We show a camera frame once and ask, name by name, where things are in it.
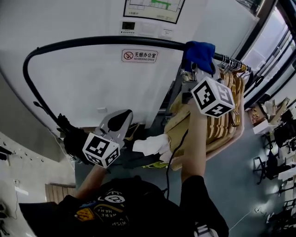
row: light switch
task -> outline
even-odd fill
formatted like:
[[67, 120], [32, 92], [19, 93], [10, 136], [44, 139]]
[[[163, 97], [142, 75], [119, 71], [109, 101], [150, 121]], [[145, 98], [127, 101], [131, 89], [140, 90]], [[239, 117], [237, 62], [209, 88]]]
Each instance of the light switch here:
[[162, 29], [159, 35], [159, 38], [164, 39], [172, 39], [173, 37], [173, 30], [170, 29]]
[[157, 25], [151, 23], [141, 23], [141, 29], [139, 34], [147, 35], [147, 36], [154, 36], [156, 31]]

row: no smoking sign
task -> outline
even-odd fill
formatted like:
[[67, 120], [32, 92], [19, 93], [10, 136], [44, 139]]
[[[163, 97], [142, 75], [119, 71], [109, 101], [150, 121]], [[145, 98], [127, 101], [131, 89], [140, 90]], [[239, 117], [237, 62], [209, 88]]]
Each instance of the no smoking sign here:
[[153, 50], [122, 50], [121, 60], [123, 62], [145, 62], [155, 63], [158, 51]]
[[125, 52], [123, 57], [126, 59], [126, 60], [130, 60], [134, 57], [134, 54], [132, 52]]

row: gray floor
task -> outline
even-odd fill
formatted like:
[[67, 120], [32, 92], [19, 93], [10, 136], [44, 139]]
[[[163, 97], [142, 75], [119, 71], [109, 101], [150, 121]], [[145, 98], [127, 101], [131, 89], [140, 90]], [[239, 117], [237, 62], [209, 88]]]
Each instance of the gray floor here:
[[[252, 171], [253, 158], [263, 157], [264, 151], [261, 148], [260, 137], [254, 135], [252, 127], [246, 117], [245, 132], [239, 141], [207, 162], [205, 183], [211, 199], [231, 229], [230, 237], [260, 236], [267, 227], [266, 216], [263, 213], [277, 212], [284, 199], [283, 196], [279, 198], [276, 193], [279, 185], [277, 179], [272, 181], [265, 179], [260, 185], [256, 184], [259, 177]], [[77, 186], [81, 184], [90, 169], [91, 166], [76, 165]], [[106, 181], [116, 177], [124, 178], [135, 175], [140, 175], [143, 180], [154, 183], [161, 189], [167, 187], [165, 169], [127, 170], [120, 166], [113, 167]], [[179, 204], [180, 171], [170, 171], [169, 177], [170, 200]], [[256, 213], [255, 208], [261, 208], [262, 213]]]

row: wall outlet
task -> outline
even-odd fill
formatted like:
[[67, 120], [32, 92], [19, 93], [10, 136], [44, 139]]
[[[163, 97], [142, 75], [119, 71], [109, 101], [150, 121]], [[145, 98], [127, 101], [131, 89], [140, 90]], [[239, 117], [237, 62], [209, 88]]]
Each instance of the wall outlet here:
[[19, 180], [13, 180], [13, 182], [14, 182], [14, 185], [15, 185], [16, 187], [19, 186]]

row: clothes rack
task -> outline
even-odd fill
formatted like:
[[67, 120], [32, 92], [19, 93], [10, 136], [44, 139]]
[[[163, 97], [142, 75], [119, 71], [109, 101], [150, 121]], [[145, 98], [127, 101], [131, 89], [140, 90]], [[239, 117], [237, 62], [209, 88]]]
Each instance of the clothes rack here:
[[[62, 49], [69, 49], [69, 48], [75, 48], [75, 47], [81, 47], [81, 46], [89, 46], [89, 45], [101, 45], [101, 44], [133, 44], [133, 45], [146, 45], [146, 46], [154, 46], [154, 47], [161, 47], [161, 48], [167, 48], [167, 49], [173, 49], [173, 50], [185, 50], [185, 44], [165, 39], [157, 39], [157, 38], [149, 38], [149, 37], [136, 37], [136, 36], [97, 36], [97, 37], [87, 37], [87, 38], [78, 38], [78, 39], [71, 39], [66, 40], [62, 42], [57, 42], [54, 44], [49, 44], [40, 48], [35, 49], [32, 51], [25, 59], [23, 64], [23, 74], [24, 78], [39, 101], [41, 108], [47, 112], [47, 114], [57, 123], [57, 125], [60, 126], [62, 130], [63, 125], [61, 125], [58, 121], [58, 118], [55, 116], [55, 114], [52, 112], [52, 110], [48, 107], [46, 102], [43, 100], [42, 96], [36, 89], [34, 83], [32, 82], [29, 72], [28, 72], [28, 65], [29, 61], [37, 55], [62, 50]], [[235, 59], [232, 59], [231, 57], [224, 56], [222, 54], [215, 53], [214, 59], [219, 61], [224, 61], [225, 63], [230, 62], [239, 62]]]

